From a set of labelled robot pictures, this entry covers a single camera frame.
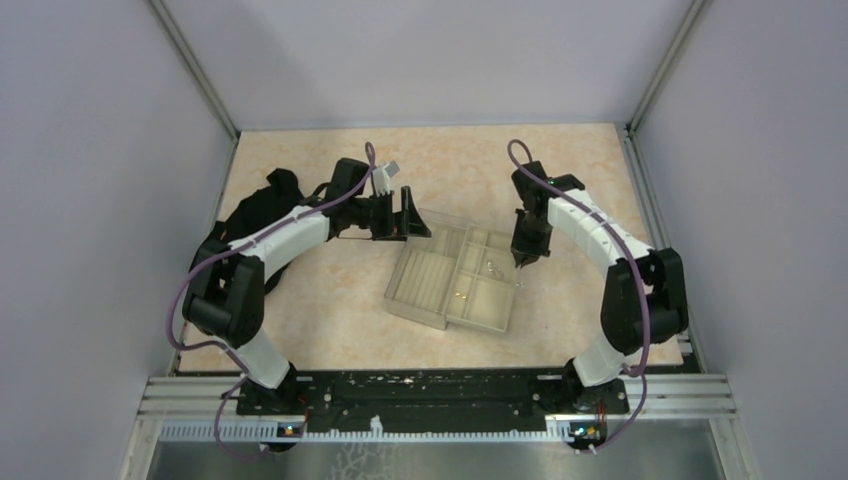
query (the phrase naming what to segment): gray wall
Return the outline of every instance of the gray wall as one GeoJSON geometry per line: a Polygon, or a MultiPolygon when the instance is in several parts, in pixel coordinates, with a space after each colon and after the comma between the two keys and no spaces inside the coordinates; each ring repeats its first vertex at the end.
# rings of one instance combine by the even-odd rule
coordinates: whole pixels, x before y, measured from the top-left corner
{"type": "Polygon", "coordinates": [[[114,478],[229,140],[140,0],[0,3],[0,478],[114,478]]]}
{"type": "Polygon", "coordinates": [[[167,0],[244,130],[623,121],[690,0],[167,0]]]}
{"type": "Polygon", "coordinates": [[[843,478],[848,3],[715,2],[639,135],[764,478],[843,478]]]}

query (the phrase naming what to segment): purple cable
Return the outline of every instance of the purple cable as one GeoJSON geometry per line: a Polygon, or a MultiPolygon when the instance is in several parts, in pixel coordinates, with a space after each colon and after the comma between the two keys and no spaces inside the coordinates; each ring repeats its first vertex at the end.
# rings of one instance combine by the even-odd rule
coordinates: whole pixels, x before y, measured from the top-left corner
{"type": "Polygon", "coordinates": [[[191,271],[188,272],[188,275],[183,280],[183,282],[180,284],[180,288],[177,290],[177,294],[171,300],[171,304],[168,307],[168,316],[165,319],[165,324],[166,324],[165,333],[166,333],[166,336],[168,338],[168,343],[170,343],[172,347],[174,347],[176,350],[178,350],[180,352],[197,350],[198,348],[203,348],[203,347],[211,347],[211,346],[218,347],[221,350],[224,350],[225,352],[227,352],[227,355],[230,357],[230,359],[232,359],[232,361],[245,374],[245,376],[241,380],[239,380],[233,388],[231,388],[227,393],[224,394],[223,400],[221,401],[221,406],[218,407],[218,412],[215,414],[215,422],[213,424],[213,430],[214,430],[214,434],[215,434],[215,442],[218,444],[218,447],[220,447],[221,450],[224,453],[226,453],[227,455],[229,455],[229,456],[231,456],[231,457],[233,457],[237,460],[256,461],[256,460],[259,460],[260,458],[262,458],[265,455],[265,452],[266,452],[266,451],[262,451],[258,454],[254,454],[254,455],[242,455],[240,453],[236,453],[236,452],[229,450],[224,445],[224,443],[221,441],[221,435],[220,435],[220,431],[219,431],[219,427],[218,427],[218,424],[221,421],[221,415],[224,412],[224,405],[226,405],[227,400],[232,398],[233,392],[235,392],[236,390],[241,388],[242,385],[244,385],[244,383],[247,381],[247,375],[250,374],[250,371],[248,370],[247,365],[245,365],[232,352],[232,349],[230,349],[229,346],[227,346],[223,342],[219,342],[218,340],[207,340],[205,342],[195,343],[194,345],[183,345],[182,343],[178,342],[176,336],[174,336],[174,315],[176,315],[176,313],[177,313],[177,305],[180,303],[180,298],[182,297],[183,292],[185,292],[185,290],[188,288],[188,285],[204,268],[212,265],[215,262],[218,262],[218,261],[223,260],[223,259],[228,258],[228,257],[232,257],[233,255],[237,255],[237,254],[247,250],[248,248],[253,247],[257,242],[260,242],[260,241],[264,240],[265,238],[268,238],[269,235],[271,235],[274,232],[278,231],[279,229],[285,227],[286,225],[297,222],[301,218],[308,217],[309,215],[314,215],[316,213],[322,212],[322,211],[327,210],[329,208],[333,208],[336,205],[346,201],[350,197],[356,195],[357,192],[359,192],[361,189],[365,188],[365,182],[368,181],[368,179],[371,177],[371,173],[374,172],[375,168],[377,168],[377,154],[374,151],[374,145],[372,145],[371,142],[365,142],[365,156],[368,157],[368,171],[366,172],[365,176],[362,177],[362,180],[360,180],[359,183],[356,184],[356,186],[353,187],[349,192],[345,193],[344,195],[342,195],[341,197],[339,197],[339,198],[337,198],[333,201],[327,202],[323,205],[320,205],[318,207],[307,210],[307,211],[301,213],[300,215],[297,215],[295,217],[287,217],[287,218],[280,220],[279,222],[277,222],[275,224],[272,224],[272,226],[270,228],[268,228],[265,232],[257,235],[253,242],[246,243],[246,244],[244,244],[244,245],[242,245],[238,248],[234,248],[232,250],[227,250],[226,252],[222,252],[222,253],[219,253],[217,255],[213,255],[213,256],[207,258],[206,260],[203,260],[202,262],[198,263],[197,265],[195,265],[194,268],[191,269],[191,271]]]}
{"type": "Polygon", "coordinates": [[[639,413],[642,412],[642,408],[644,408],[645,406],[645,400],[648,398],[648,379],[645,378],[645,368],[648,364],[648,351],[651,348],[651,315],[649,313],[650,311],[648,310],[648,300],[645,296],[645,287],[642,285],[642,275],[639,273],[639,266],[636,265],[636,259],[633,258],[633,253],[630,251],[629,248],[627,248],[627,244],[624,242],[624,239],[621,238],[621,235],[619,235],[618,232],[616,232],[615,229],[613,229],[609,225],[609,223],[604,221],[604,219],[600,215],[593,212],[591,208],[583,204],[583,202],[572,198],[565,192],[557,190],[551,184],[542,180],[536,175],[533,175],[532,172],[530,172],[523,165],[521,165],[521,163],[518,161],[518,159],[515,158],[515,155],[513,155],[512,153],[512,146],[515,144],[520,145],[521,148],[524,149],[524,152],[527,154],[528,161],[533,161],[533,155],[530,154],[530,149],[521,140],[517,138],[510,140],[507,144],[506,151],[509,155],[509,159],[512,160],[512,163],[515,164],[518,170],[520,170],[521,173],[530,178],[530,180],[533,180],[546,190],[552,192],[553,194],[562,198],[566,202],[579,208],[581,211],[588,213],[591,218],[597,221],[598,224],[601,225],[604,230],[607,231],[607,233],[609,233],[610,237],[612,237],[619,250],[621,250],[621,253],[624,254],[624,257],[627,259],[627,264],[630,265],[630,270],[633,273],[633,279],[636,282],[636,291],[639,296],[639,307],[642,311],[642,357],[639,361],[639,365],[636,368],[630,369],[628,366],[625,365],[623,370],[625,373],[627,373],[627,375],[631,377],[640,377],[642,379],[642,395],[639,398],[639,404],[636,405],[636,408],[633,410],[633,413],[630,414],[630,417],[625,420],[624,425],[622,425],[621,428],[618,429],[618,431],[612,434],[612,436],[610,436],[606,442],[604,442],[599,447],[595,447],[594,450],[580,450],[581,453],[598,453],[601,450],[612,445],[619,437],[621,437],[621,434],[624,433],[625,430],[630,428],[630,425],[633,424],[633,421],[636,420],[636,417],[639,415],[639,413]]]}
{"type": "Polygon", "coordinates": [[[509,154],[509,159],[512,160],[512,163],[521,171],[524,175],[526,175],[530,180],[533,180],[544,189],[550,191],[554,195],[562,198],[566,202],[574,205],[579,208],[584,213],[588,213],[589,216],[598,222],[600,226],[607,231],[607,233],[612,237],[613,241],[618,246],[618,249],[621,250],[621,253],[624,254],[624,258],[627,259],[627,264],[630,265],[630,271],[633,273],[633,280],[636,282],[636,293],[639,297],[639,309],[642,311],[642,357],[639,360],[639,365],[635,369],[630,369],[628,366],[624,367],[624,372],[631,377],[638,377],[642,375],[645,371],[645,367],[648,364],[648,350],[651,347],[651,314],[648,310],[648,299],[645,296],[645,287],[642,285],[642,275],[639,273],[639,266],[636,265],[636,259],[633,258],[633,253],[630,252],[630,249],[627,248],[627,244],[624,239],[621,238],[621,235],[615,231],[614,228],[607,223],[606,220],[603,219],[600,215],[592,211],[591,208],[587,207],[577,199],[572,198],[565,192],[558,190],[556,187],[549,184],[547,181],[533,175],[532,172],[524,168],[521,163],[519,163],[518,159],[515,158],[515,155],[512,153],[512,146],[518,144],[521,148],[524,149],[524,152],[527,154],[528,162],[533,161],[533,155],[530,154],[530,149],[527,148],[527,145],[521,140],[515,138],[509,141],[506,146],[506,152],[509,154]]]}
{"type": "Polygon", "coordinates": [[[636,408],[633,410],[633,413],[627,417],[627,420],[624,421],[624,425],[621,426],[615,433],[613,433],[606,442],[602,443],[600,446],[595,447],[595,450],[580,450],[580,453],[598,453],[601,450],[609,447],[624,433],[625,430],[630,428],[630,425],[636,420],[636,416],[642,411],[642,407],[645,406],[645,400],[648,398],[648,379],[645,378],[645,374],[642,373],[639,375],[639,378],[642,379],[642,396],[639,398],[639,404],[636,405],[636,408]]]}
{"type": "Polygon", "coordinates": [[[260,450],[259,453],[253,453],[253,454],[245,455],[245,454],[234,452],[234,451],[230,450],[229,448],[227,448],[226,445],[224,445],[224,442],[221,440],[220,423],[221,423],[221,416],[224,414],[224,405],[227,404],[227,400],[235,398],[235,397],[233,397],[233,392],[235,392],[236,390],[241,388],[244,385],[244,382],[246,382],[246,381],[247,381],[247,377],[242,377],[241,380],[236,382],[236,384],[233,386],[233,388],[229,389],[227,391],[227,393],[224,394],[224,400],[221,402],[221,405],[218,407],[218,411],[215,413],[215,423],[212,424],[212,433],[215,435],[215,443],[218,444],[218,448],[223,450],[224,453],[235,458],[236,460],[241,460],[241,461],[244,461],[244,462],[255,462],[255,461],[261,460],[268,453],[268,450],[263,449],[263,450],[260,450]]]}

